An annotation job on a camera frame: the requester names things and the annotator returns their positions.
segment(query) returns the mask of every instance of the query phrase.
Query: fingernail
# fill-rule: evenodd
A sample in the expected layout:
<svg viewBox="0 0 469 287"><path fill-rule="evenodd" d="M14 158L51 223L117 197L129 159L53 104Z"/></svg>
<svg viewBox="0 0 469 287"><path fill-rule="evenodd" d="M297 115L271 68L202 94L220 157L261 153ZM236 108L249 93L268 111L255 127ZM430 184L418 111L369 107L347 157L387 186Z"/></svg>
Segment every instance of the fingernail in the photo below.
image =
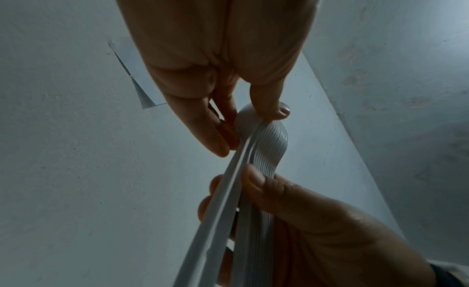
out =
<svg viewBox="0 0 469 287"><path fill-rule="evenodd" d="M264 187L265 176L258 170L252 170L249 175L249 181L257 188Z"/></svg>
<svg viewBox="0 0 469 287"><path fill-rule="evenodd" d="M285 116L290 115L290 107L287 106L287 104L280 102L278 107L280 108L280 112L284 114Z"/></svg>

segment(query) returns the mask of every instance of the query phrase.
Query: human hand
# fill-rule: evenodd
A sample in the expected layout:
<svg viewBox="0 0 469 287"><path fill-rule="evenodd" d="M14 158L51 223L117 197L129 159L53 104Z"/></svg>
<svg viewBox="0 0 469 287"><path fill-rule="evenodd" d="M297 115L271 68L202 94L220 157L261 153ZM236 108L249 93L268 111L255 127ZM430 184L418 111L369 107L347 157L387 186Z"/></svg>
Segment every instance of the human hand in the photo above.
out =
<svg viewBox="0 0 469 287"><path fill-rule="evenodd" d="M286 118L279 102L319 0L117 0L133 40L168 105L210 151L226 156L233 91L251 83L251 102L268 121ZM224 120L210 105L213 100Z"/></svg>
<svg viewBox="0 0 469 287"><path fill-rule="evenodd" d="M221 176L210 183L213 195ZM275 216L276 287L435 287L430 265L374 218L252 165L242 174L254 205ZM203 218L211 196L199 206ZM236 226L233 226L231 239ZM228 286L233 253L226 249L218 283Z"/></svg>

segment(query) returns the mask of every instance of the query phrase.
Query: wall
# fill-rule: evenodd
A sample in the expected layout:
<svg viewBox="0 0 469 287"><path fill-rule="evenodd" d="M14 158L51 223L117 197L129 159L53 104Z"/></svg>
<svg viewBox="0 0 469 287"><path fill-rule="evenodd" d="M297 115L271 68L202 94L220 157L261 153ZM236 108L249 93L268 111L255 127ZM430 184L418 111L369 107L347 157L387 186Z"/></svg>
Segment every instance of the wall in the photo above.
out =
<svg viewBox="0 0 469 287"><path fill-rule="evenodd" d="M303 49L410 243L469 264L469 0L323 0Z"/></svg>
<svg viewBox="0 0 469 287"><path fill-rule="evenodd" d="M0 0L0 26L0 286L170 286L228 159L142 110L107 45L127 34L113 0ZM283 100L278 171L400 233L303 56Z"/></svg>

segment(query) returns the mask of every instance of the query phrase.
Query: dark sleeve cuff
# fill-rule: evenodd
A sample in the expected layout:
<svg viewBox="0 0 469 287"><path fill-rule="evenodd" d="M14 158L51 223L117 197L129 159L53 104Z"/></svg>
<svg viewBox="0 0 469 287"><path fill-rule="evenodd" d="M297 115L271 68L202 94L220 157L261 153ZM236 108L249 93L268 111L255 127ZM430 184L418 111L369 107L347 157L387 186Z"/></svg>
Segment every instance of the dark sleeve cuff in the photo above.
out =
<svg viewBox="0 0 469 287"><path fill-rule="evenodd" d="M436 275L437 287L465 287L455 276L439 266L430 264Z"/></svg>

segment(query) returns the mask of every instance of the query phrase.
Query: hand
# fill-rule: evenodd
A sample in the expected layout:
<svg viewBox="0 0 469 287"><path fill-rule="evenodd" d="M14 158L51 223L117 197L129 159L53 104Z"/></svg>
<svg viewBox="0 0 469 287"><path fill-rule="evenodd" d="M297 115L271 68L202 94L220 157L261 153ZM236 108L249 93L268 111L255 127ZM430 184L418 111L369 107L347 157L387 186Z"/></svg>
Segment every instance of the hand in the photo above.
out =
<svg viewBox="0 0 469 287"><path fill-rule="evenodd" d="M210 151L226 156L233 91L251 83L251 102L266 120L286 118L279 102L319 0L117 0L147 69L168 105ZM213 100L224 121L210 105Z"/></svg>
<svg viewBox="0 0 469 287"><path fill-rule="evenodd" d="M212 195L221 180L210 184ZM430 265L401 238L356 208L252 165L242 174L254 205L275 216L276 287L435 287ZM202 219L211 197L199 206ZM232 229L233 238L236 227ZM233 253L227 248L218 283L228 286Z"/></svg>

